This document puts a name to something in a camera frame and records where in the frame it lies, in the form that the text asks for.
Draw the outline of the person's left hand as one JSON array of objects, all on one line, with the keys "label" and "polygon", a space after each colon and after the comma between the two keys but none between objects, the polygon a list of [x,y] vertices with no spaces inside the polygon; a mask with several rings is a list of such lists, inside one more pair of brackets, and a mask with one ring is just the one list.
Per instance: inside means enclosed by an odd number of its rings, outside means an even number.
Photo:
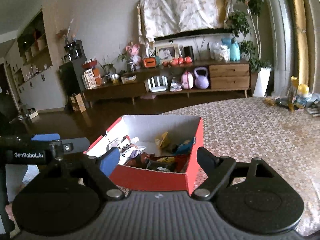
[{"label": "person's left hand", "polygon": [[5,206],[5,210],[8,214],[8,217],[10,220],[12,221],[15,221],[15,218],[14,218],[14,215],[13,215],[13,212],[12,212],[12,203],[8,204]]}]

